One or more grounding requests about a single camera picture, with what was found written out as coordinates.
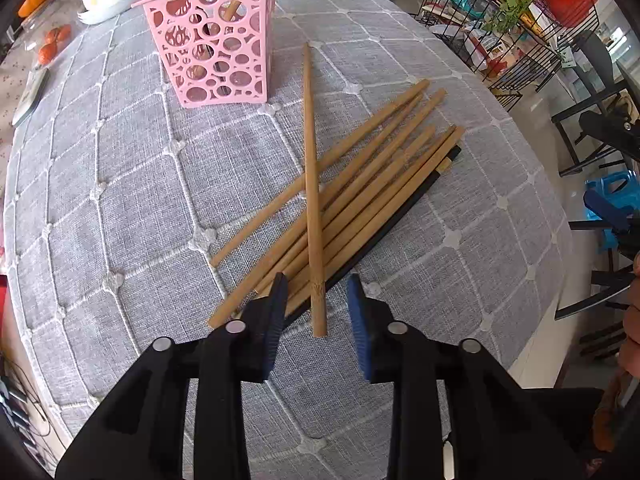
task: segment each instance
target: chair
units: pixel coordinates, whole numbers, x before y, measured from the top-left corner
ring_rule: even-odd
[[[617,83],[615,82],[613,77],[613,63],[611,61],[609,51],[595,33],[590,30],[585,30],[578,34],[574,40],[574,50],[580,50],[586,56],[605,86],[605,89],[598,92],[584,70],[579,66],[574,67],[574,72],[583,82],[585,88],[589,91],[590,97],[551,117],[552,123],[556,125],[556,128],[558,128],[562,141],[567,147],[572,161],[574,162],[574,165],[570,168],[560,171],[560,176],[579,173],[586,165],[617,151],[616,147],[610,146],[608,142],[603,142],[596,150],[594,150],[594,152],[587,156],[584,161],[580,161],[577,153],[575,153],[574,144],[571,142],[564,130],[564,127],[562,126],[562,121],[592,107],[593,105],[597,105],[603,117],[608,117],[620,99],[620,92],[627,88],[626,80],[622,80]],[[604,100],[611,96],[615,96],[615,99],[608,107],[606,107],[604,105]],[[622,117],[620,119],[622,119],[623,122],[630,121],[629,118]],[[576,139],[575,144],[581,142],[585,137],[587,137],[587,135],[589,135],[589,133],[587,133],[583,128],[583,131]],[[622,164],[623,162],[624,159],[618,161],[617,164]]]

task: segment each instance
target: gray tablecloth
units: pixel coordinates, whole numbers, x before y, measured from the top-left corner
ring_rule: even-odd
[[[303,169],[306,40],[320,152],[423,77],[449,93],[429,120],[468,128],[450,171],[358,264],[370,295],[430,337],[478,338],[508,367],[559,290],[564,212],[513,121],[440,40],[387,0],[277,0],[276,16],[266,105],[181,108],[134,9],[63,52],[16,131],[11,293],[44,402],[70,434],[157,336],[205,336],[216,305],[302,211],[299,196],[207,265]],[[344,283],[328,307],[328,339],[302,317],[271,379],[243,386],[255,478],[385,477],[391,387],[358,372]]]

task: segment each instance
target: wire shelf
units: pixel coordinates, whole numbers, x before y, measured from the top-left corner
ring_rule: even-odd
[[[499,7],[499,0],[422,0],[415,19],[430,27],[507,109],[529,84],[546,84],[561,67],[562,50],[567,46],[578,50],[580,39],[600,27],[593,0],[563,9],[562,20],[545,0],[535,0],[532,10],[507,32],[484,30],[487,18]]]

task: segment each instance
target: floor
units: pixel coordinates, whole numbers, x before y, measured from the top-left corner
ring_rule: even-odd
[[[602,176],[604,171],[608,171],[600,170],[597,164],[592,164],[582,173],[563,178],[558,175],[558,170],[571,165],[571,159],[550,118],[574,103],[562,79],[556,76],[539,93],[535,92],[533,86],[528,88],[521,101],[510,111],[523,136],[544,166],[545,173],[569,220],[584,217],[582,194],[585,180]],[[578,136],[580,127],[577,116],[564,121],[563,125],[570,138],[575,139]],[[587,138],[576,147],[576,151],[578,156],[583,158],[593,151],[594,147],[591,139]],[[521,386],[554,386],[563,362],[567,356],[571,357],[572,343],[587,330],[603,323],[602,314],[594,313],[554,320],[557,307],[575,303],[592,293],[591,270],[607,268],[606,254],[598,254],[595,233],[573,232],[573,237],[573,261],[567,267],[558,303],[549,308],[538,330],[510,370]]]

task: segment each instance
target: blue plastic object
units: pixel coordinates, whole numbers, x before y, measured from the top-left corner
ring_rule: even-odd
[[[356,353],[360,370],[367,381],[371,380],[371,341],[363,318],[364,303],[367,298],[362,290],[360,277],[352,274],[347,282],[347,304],[351,316],[351,329],[356,343]]]
[[[623,182],[626,182],[626,185],[620,190],[617,190]],[[617,208],[630,206],[633,209],[640,209],[640,184],[638,184],[638,176],[633,171],[617,171],[598,180],[590,180],[586,183],[586,187],[587,190],[595,190],[600,196]],[[587,220],[600,220],[600,217],[596,213],[590,211],[588,208],[585,208],[585,210]],[[617,246],[618,241],[611,229],[605,229],[604,241],[600,249],[606,251],[607,249],[615,249]]]
[[[478,7],[482,6],[483,0],[474,0],[474,6],[476,6],[476,8],[469,3],[469,0],[451,0],[451,2],[454,4],[456,9],[460,8],[464,12],[468,12],[469,16],[471,16],[473,20],[479,20],[482,18],[486,10],[486,8],[478,9]]]
[[[609,222],[617,231],[629,231],[629,220],[626,218],[634,210],[629,206],[615,207],[609,200],[598,194],[595,189],[584,192],[584,205],[594,214]]]

